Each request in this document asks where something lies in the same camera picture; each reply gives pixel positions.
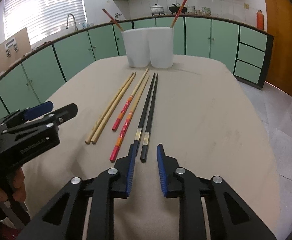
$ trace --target black chopstick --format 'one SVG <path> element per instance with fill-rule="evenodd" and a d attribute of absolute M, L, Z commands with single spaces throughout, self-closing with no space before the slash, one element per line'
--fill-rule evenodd
<path fill-rule="evenodd" d="M 150 101 L 151 91 L 153 90 L 153 82 L 155 81 L 155 76 L 156 76 L 156 73 L 153 74 L 153 79 L 151 80 L 151 83 L 150 83 L 150 87 L 149 87 L 148 94 L 147 94 L 147 97 L 146 97 L 146 101 L 145 101 L 145 104 L 144 104 L 142 116 L 141 116 L 141 119 L 139 121 L 138 129 L 137 129 L 135 140 L 134 140 L 133 149 L 134 149 L 134 151 L 136 153 L 136 156 L 137 156 L 137 153 L 138 153 L 139 142 L 141 140 L 142 130 L 143 130 L 144 123 L 145 123 L 145 120 L 146 120 L 147 109 L 148 109 L 148 105 L 149 105 L 149 101 Z"/>
<path fill-rule="evenodd" d="M 153 97 L 151 98 L 150 109 L 148 114 L 147 125 L 145 129 L 144 142 L 142 146 L 141 162 L 146 162 L 148 152 L 148 142 L 150 138 L 151 124 L 153 122 L 153 111 L 155 108 L 156 92 L 157 92 L 158 74 L 156 75 L 155 86 L 153 87 Z"/>

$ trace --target table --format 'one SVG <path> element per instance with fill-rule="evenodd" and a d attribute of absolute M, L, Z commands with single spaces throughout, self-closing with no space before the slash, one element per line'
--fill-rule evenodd
<path fill-rule="evenodd" d="M 23 166 L 26 204 L 34 215 L 72 177 L 96 177 L 113 167 L 109 157 L 117 132 L 111 127 L 145 69 L 128 67 L 127 57 L 98 60 L 56 91 L 54 109 L 75 103 L 78 115 L 59 128 L 61 143 Z M 86 145 L 87 133 L 126 80 L 137 75 L 120 101 L 96 145 Z M 235 77 L 216 60 L 174 56 L 170 69 L 150 67 L 150 79 L 137 106 L 118 158 L 133 143 L 150 80 L 159 73 L 146 163 L 136 159 L 133 189 L 127 200 L 115 199 L 116 239 L 178 239 L 178 199 L 166 199 L 160 189 L 156 147 L 196 176 L 219 175 L 274 232 L 279 216 L 276 162 L 267 133 Z"/>

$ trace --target faucet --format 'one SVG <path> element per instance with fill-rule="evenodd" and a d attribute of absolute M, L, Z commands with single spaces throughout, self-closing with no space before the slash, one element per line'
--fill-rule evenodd
<path fill-rule="evenodd" d="M 74 16 L 72 13 L 70 13 L 70 14 L 67 15 L 67 25 L 66 25 L 66 29 L 68 29 L 68 19 L 69 19 L 69 15 L 71 15 L 71 16 L 73 17 L 73 19 L 74 19 L 74 24 L 75 24 L 75 31 L 77 31 L 78 28 L 77 28 L 77 25 L 76 25 L 75 16 Z"/>

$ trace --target floor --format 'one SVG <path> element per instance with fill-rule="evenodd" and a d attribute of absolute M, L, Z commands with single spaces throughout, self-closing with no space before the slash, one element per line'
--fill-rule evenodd
<path fill-rule="evenodd" d="M 284 240 L 292 230 L 292 97 L 268 83 L 262 90 L 239 84 L 268 132 L 277 161 L 281 213 L 275 236 Z"/>

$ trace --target hand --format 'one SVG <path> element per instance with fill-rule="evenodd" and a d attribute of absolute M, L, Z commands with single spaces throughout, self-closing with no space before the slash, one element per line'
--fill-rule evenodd
<path fill-rule="evenodd" d="M 13 193 L 13 198 L 16 201 L 24 202 L 26 199 L 26 191 L 25 191 L 25 184 L 24 184 L 24 173 L 22 171 L 22 168 L 19 168 L 16 171 L 14 180 L 13 180 L 13 186 L 16 188 L 16 191 Z M 6 201 L 7 200 L 7 195 L 0 188 L 0 202 Z"/>

